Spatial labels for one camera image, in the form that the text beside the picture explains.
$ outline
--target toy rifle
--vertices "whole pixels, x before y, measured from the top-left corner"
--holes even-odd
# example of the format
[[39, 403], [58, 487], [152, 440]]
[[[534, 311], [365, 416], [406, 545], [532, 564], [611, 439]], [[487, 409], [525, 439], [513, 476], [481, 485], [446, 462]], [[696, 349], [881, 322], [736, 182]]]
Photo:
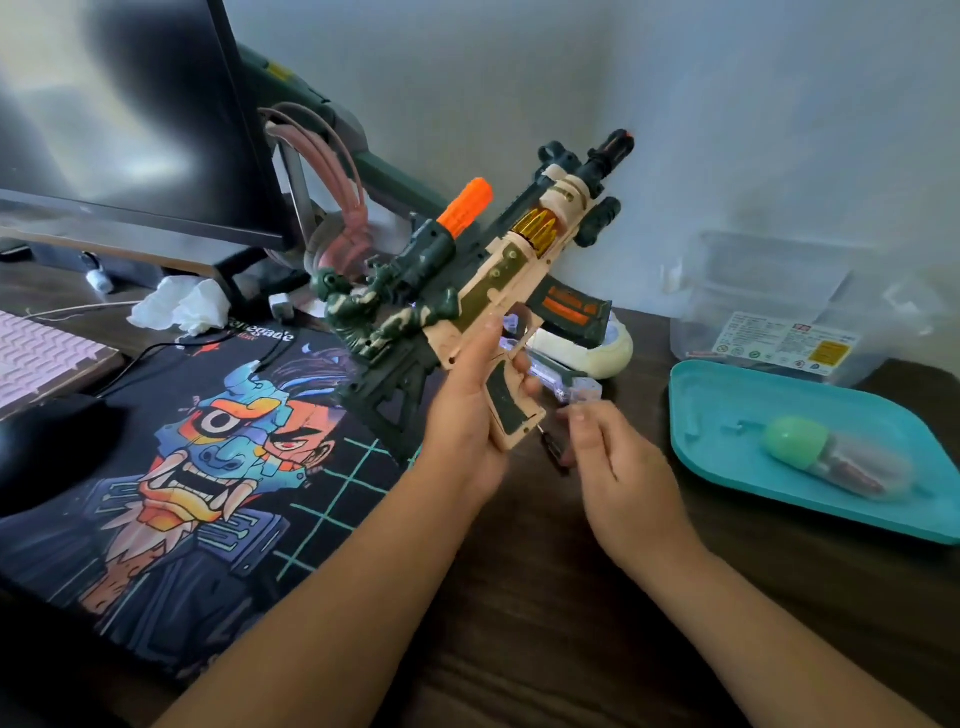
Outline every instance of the toy rifle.
[[417, 414], [428, 375], [438, 366], [452, 368], [487, 315], [515, 313], [524, 324], [517, 345], [491, 362], [487, 380], [492, 437], [502, 449], [513, 448], [545, 416], [522, 393], [523, 377], [510, 364], [530, 336], [543, 326], [589, 349], [603, 343], [612, 304], [563, 285], [550, 268], [571, 241], [593, 245], [619, 213], [614, 197], [597, 198], [604, 190], [601, 181], [633, 149], [634, 139], [617, 131], [581, 163], [560, 142], [551, 142], [540, 148], [542, 167], [533, 183], [487, 229], [476, 231], [472, 223], [492, 200], [492, 190], [474, 180], [436, 220], [415, 219], [406, 249], [374, 267], [367, 291], [382, 303], [423, 311], [438, 307], [451, 288], [459, 291], [459, 315], [357, 357], [364, 371], [337, 390], [340, 404], [397, 461], [413, 457], [422, 442]]

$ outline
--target teal tray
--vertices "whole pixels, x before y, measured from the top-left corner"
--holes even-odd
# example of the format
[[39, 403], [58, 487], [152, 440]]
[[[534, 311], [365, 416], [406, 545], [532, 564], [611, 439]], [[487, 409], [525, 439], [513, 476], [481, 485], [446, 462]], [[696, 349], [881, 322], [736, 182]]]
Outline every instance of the teal tray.
[[[916, 487], [905, 500], [867, 500], [784, 465], [760, 446], [784, 415], [823, 423], [908, 457]], [[883, 397], [707, 361], [670, 373], [670, 436], [681, 461], [738, 491], [927, 539], [960, 543], [960, 473], [924, 422]]]

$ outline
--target monitor screen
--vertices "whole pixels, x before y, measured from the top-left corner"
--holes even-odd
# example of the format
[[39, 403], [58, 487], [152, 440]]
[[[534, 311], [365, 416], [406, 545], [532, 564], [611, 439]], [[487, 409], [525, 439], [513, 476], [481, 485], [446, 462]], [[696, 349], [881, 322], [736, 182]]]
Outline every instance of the monitor screen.
[[220, 0], [0, 2], [0, 198], [293, 242]]

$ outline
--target crumpled tissue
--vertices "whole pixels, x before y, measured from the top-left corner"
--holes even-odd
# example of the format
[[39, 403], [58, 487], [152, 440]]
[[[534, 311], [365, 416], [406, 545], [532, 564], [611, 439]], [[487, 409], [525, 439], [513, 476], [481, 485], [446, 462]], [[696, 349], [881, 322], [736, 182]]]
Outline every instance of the crumpled tissue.
[[189, 336], [225, 328], [230, 302], [215, 280], [168, 276], [152, 294], [133, 307], [127, 318], [139, 328], [165, 331], [179, 326]]

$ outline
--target computer mouse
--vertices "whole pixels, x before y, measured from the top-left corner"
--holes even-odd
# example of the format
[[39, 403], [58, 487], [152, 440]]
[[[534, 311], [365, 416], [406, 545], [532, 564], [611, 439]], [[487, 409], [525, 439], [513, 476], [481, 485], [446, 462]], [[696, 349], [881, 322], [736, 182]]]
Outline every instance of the computer mouse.
[[126, 413], [90, 395], [35, 404], [0, 421], [0, 516], [35, 508], [93, 474]]

